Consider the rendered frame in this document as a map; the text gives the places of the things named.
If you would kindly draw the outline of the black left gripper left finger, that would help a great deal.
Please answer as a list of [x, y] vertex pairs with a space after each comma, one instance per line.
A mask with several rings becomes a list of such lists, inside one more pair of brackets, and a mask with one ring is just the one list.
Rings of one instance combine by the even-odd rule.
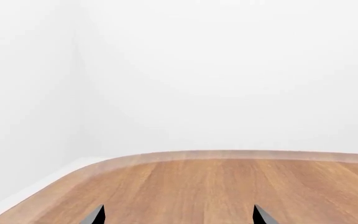
[[96, 207], [84, 220], [81, 221], [81, 224], [104, 224], [105, 223], [105, 210], [104, 205], [99, 205]]

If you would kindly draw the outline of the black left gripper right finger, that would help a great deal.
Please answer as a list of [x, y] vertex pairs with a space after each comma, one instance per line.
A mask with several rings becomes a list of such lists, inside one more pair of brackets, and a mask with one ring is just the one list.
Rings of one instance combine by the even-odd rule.
[[254, 224], [278, 224], [278, 222], [259, 205], [254, 205], [253, 222]]

